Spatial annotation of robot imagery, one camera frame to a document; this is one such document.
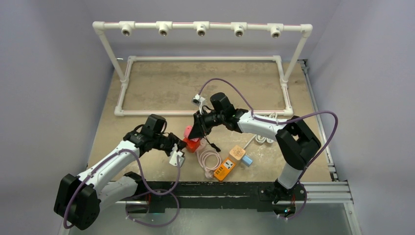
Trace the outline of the black charger adapter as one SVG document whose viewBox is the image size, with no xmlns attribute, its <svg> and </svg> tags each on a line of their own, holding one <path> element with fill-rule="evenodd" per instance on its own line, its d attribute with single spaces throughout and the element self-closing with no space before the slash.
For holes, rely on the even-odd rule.
<svg viewBox="0 0 415 235">
<path fill-rule="evenodd" d="M 211 143 L 207 137 L 203 137 L 203 139 L 210 145 L 216 152 L 221 152 L 221 149 L 214 143 Z"/>
</svg>

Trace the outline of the pink square charger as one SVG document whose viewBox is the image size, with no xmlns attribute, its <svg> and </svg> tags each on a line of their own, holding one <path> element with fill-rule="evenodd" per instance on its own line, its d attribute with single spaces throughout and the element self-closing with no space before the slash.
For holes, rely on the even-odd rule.
<svg viewBox="0 0 415 235">
<path fill-rule="evenodd" d="M 184 130 L 184 137 L 187 138 L 188 140 L 190 139 L 189 135 L 191 133 L 191 130 L 192 130 L 192 126 L 190 126 L 190 125 L 187 126 Z"/>
</svg>

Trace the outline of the orange power strip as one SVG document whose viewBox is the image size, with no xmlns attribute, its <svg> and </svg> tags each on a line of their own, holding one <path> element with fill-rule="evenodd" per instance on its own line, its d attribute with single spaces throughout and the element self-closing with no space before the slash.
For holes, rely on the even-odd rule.
<svg viewBox="0 0 415 235">
<path fill-rule="evenodd" d="M 270 138 L 266 138 L 259 135 L 253 135 L 243 146 L 243 148 L 246 150 L 246 148 L 251 144 L 252 141 L 255 141 L 257 144 L 273 144 L 274 140 Z M 213 177 L 218 180 L 219 182 L 222 182 L 225 180 L 225 178 L 232 172 L 232 170 L 239 164 L 244 165 L 239 162 L 234 162 L 229 157 L 225 158 L 224 161 L 221 163 L 221 165 L 215 170 Z"/>
</svg>

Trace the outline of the red cube socket adapter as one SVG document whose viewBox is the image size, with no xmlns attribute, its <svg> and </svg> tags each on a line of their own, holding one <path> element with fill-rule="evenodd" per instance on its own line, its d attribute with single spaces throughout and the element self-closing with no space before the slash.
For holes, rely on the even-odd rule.
<svg viewBox="0 0 415 235">
<path fill-rule="evenodd" d="M 186 143 L 186 150 L 189 153 L 194 153 L 201 145 L 201 141 L 199 138 L 197 138 L 196 140 L 190 140 L 188 138 L 184 138 L 183 141 Z"/>
</svg>

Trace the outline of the beige cube socket adapter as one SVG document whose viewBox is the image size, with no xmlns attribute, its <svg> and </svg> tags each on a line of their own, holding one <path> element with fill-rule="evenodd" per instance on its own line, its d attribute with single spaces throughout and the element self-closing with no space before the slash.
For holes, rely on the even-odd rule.
<svg viewBox="0 0 415 235">
<path fill-rule="evenodd" d="M 245 156 L 246 150 L 239 146 L 235 145 L 230 151 L 229 151 L 229 158 L 232 159 L 234 162 L 239 162 L 242 160 L 242 158 Z"/>
</svg>

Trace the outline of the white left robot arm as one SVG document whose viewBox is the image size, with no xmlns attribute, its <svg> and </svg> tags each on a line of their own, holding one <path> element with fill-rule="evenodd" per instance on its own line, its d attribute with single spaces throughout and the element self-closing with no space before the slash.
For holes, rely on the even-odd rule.
<svg viewBox="0 0 415 235">
<path fill-rule="evenodd" d="M 118 200 L 131 197 L 140 200 L 146 194 L 171 195 L 178 180 L 170 189 L 152 189 L 147 183 L 142 166 L 140 174 L 130 173 L 112 183 L 111 180 L 133 161 L 150 150 L 163 151 L 170 164 L 180 168 L 184 162 L 186 142 L 173 133 L 164 133 L 165 118 L 151 114 L 145 124 L 128 132 L 122 141 L 106 157 L 85 171 L 74 176 L 67 174 L 59 184 L 54 212 L 63 218 L 63 227 L 80 230 L 88 228 L 101 210 Z"/>
</svg>

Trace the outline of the blue square charger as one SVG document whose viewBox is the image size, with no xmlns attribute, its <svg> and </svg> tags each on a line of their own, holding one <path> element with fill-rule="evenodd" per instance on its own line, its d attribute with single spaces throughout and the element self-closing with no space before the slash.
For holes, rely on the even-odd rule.
<svg viewBox="0 0 415 235">
<path fill-rule="evenodd" d="M 241 159 L 241 163 L 247 167 L 250 167 L 253 163 L 253 160 L 248 155 L 244 155 Z"/>
</svg>

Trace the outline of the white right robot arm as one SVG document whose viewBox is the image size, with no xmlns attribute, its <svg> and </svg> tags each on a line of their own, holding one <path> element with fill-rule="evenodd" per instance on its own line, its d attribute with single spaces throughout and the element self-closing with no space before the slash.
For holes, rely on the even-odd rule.
<svg viewBox="0 0 415 235">
<path fill-rule="evenodd" d="M 276 180 L 275 193 L 280 199 L 287 199 L 294 193 L 307 165 L 319 153 L 321 142 L 309 126 L 298 116 L 292 119 L 272 119 L 257 116 L 252 111 L 235 108 L 222 93 L 211 96 L 213 108 L 206 106 L 205 98 L 196 94 L 191 103 L 199 110 L 193 115 L 194 124 L 189 139 L 204 138 L 213 127 L 223 125 L 228 130 L 249 133 L 269 138 L 278 143 L 285 165 Z"/>
</svg>

